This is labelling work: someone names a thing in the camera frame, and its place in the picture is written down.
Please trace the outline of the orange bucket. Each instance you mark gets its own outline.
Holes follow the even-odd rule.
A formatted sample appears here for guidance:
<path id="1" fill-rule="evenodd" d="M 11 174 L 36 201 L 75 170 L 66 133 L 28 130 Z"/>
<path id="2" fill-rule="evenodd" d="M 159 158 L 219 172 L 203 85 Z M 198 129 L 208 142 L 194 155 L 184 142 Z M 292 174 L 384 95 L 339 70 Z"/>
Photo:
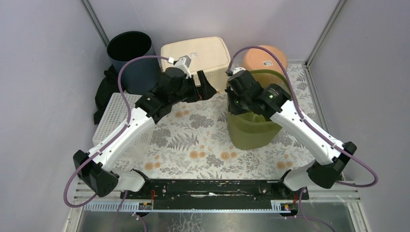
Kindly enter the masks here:
<path id="1" fill-rule="evenodd" d="M 260 47 L 269 50 L 273 55 L 275 55 L 284 69 L 288 68 L 288 59 L 280 49 L 269 45 L 261 45 Z M 277 61 L 270 54 L 261 49 L 249 49 L 243 56 L 241 66 L 246 70 L 269 69 L 284 74 Z"/>

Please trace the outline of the cream perforated basket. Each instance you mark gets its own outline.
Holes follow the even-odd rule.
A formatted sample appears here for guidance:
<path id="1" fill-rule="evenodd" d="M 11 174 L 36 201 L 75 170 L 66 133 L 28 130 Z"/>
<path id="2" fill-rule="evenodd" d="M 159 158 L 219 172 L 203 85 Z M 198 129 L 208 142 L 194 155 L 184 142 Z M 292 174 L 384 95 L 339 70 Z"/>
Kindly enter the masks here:
<path id="1" fill-rule="evenodd" d="M 221 37 L 203 37 L 163 45 L 162 57 L 178 59 L 189 56 L 190 72 L 202 70 L 210 85 L 218 92 L 224 92 L 227 83 L 226 71 L 231 61 L 228 48 Z"/>

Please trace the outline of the white perforated basket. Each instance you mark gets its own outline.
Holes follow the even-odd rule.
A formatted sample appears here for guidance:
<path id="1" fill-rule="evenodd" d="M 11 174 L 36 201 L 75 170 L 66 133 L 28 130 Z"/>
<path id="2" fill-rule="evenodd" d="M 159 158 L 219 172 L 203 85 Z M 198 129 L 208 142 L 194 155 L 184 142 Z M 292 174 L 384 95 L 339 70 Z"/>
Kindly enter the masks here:
<path id="1" fill-rule="evenodd" d="M 98 145 L 102 142 L 120 123 L 127 119 L 127 115 L 128 111 L 122 95 L 120 93 L 113 93 L 92 138 L 93 144 Z M 135 139 L 133 144 L 119 156 L 119 159 L 135 160 L 145 155 L 148 151 L 152 134 L 153 129 L 151 128 Z"/>

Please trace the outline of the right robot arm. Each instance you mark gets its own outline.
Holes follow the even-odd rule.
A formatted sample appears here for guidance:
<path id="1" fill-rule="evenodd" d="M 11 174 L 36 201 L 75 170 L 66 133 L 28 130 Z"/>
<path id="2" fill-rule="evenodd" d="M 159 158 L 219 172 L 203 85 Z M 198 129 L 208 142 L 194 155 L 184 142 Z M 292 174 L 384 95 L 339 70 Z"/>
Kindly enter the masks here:
<path id="1" fill-rule="evenodd" d="M 302 187 L 319 186 L 330 189 L 357 146 L 334 138 L 303 112 L 298 112 L 290 94 L 277 84 L 263 88 L 244 68 L 229 71 L 226 92 L 228 109 L 237 115 L 253 112 L 264 116 L 290 132 L 306 147 L 315 160 L 301 168 L 287 171 L 277 186 L 281 198 L 291 198 Z"/>

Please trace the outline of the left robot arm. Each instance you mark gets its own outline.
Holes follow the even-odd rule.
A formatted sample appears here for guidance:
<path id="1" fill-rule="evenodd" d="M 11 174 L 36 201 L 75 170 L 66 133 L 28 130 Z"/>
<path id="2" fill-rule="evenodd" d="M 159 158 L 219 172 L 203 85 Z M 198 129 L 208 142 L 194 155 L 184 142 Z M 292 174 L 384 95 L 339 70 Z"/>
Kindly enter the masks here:
<path id="1" fill-rule="evenodd" d="M 148 177 L 140 171 L 114 170 L 117 160 L 168 115 L 173 105 L 208 100 L 216 93 L 204 71 L 189 76 L 181 68 L 166 69 L 156 86 L 138 99 L 127 118 L 109 136 L 88 152 L 78 150 L 74 154 L 78 177 L 98 197 L 105 197 L 114 190 L 131 191 L 139 199 L 147 197 Z"/>

